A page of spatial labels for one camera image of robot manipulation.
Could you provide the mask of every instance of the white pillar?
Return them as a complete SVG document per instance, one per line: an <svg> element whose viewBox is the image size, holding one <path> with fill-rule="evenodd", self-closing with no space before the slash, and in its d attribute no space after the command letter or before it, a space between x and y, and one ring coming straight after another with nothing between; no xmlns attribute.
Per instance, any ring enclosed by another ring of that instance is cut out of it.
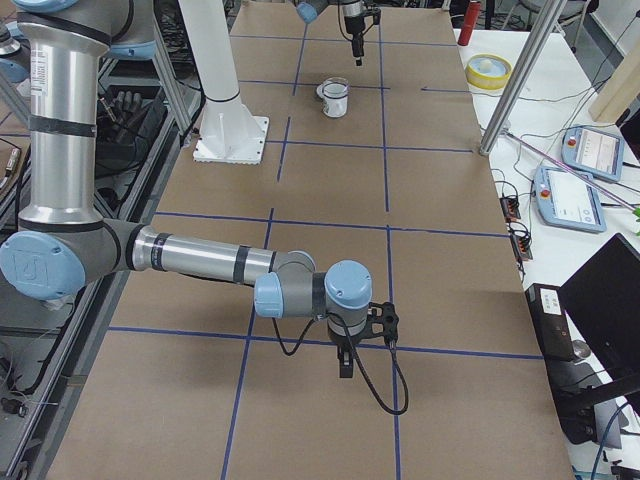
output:
<svg viewBox="0 0 640 480"><path fill-rule="evenodd" d="M269 119L242 103L222 0L179 0L202 88L207 96L194 159L258 164Z"/></svg>

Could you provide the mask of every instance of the black monitor screen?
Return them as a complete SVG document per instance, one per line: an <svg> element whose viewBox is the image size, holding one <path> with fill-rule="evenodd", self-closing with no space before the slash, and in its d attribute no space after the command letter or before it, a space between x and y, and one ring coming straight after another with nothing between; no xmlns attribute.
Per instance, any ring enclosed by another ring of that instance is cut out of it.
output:
<svg viewBox="0 0 640 480"><path fill-rule="evenodd" d="M611 237L558 293L611 378L640 371L640 254L621 234ZM640 393L627 400L640 413Z"/></svg>

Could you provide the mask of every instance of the chair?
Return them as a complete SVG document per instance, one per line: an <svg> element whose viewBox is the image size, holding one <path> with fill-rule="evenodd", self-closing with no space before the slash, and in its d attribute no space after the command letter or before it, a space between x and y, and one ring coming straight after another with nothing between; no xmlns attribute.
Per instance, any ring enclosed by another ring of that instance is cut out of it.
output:
<svg viewBox="0 0 640 480"><path fill-rule="evenodd" d="M527 28L531 27L531 18L534 14L540 13L542 7L544 6L546 0L517 0L516 3L511 7L509 13L507 14L507 18L502 25L502 30L504 30L507 25L509 25L509 20L511 20L511 16L513 15L514 10L518 6L522 6L524 9L528 10L529 17L527 18ZM571 25L576 21L580 21L578 28L576 29L576 34L573 37L573 42L571 42L571 50L575 52L576 43L578 43L578 38L580 36L580 31L582 30L582 26L584 24L584 19L587 13L594 12L598 8L599 0L569 0L562 10L560 14L560 18L558 19L558 24L561 27L566 27L567 25Z"/></svg>

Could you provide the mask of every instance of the computer monitor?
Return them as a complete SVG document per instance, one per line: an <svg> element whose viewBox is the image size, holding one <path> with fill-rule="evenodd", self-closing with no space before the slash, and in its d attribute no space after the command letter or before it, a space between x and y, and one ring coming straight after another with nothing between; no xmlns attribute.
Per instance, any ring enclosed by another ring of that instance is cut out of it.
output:
<svg viewBox="0 0 640 480"><path fill-rule="evenodd" d="M576 398L574 405L625 395L640 413L640 253L621 234L614 235L560 287L558 296L614 380Z"/></svg>

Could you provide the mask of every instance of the blue and white device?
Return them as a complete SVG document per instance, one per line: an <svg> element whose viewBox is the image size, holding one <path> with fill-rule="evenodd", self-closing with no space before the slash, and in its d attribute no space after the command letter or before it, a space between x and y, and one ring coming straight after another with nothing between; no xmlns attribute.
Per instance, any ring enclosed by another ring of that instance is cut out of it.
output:
<svg viewBox="0 0 640 480"><path fill-rule="evenodd" d="M572 127L562 143L562 161L596 178L617 182L622 174L624 140L589 127Z"/></svg>
<svg viewBox="0 0 640 480"><path fill-rule="evenodd" d="M589 180L590 173L583 174ZM607 229L598 192L559 168L539 167L534 181L538 210L554 227L599 233Z"/></svg>

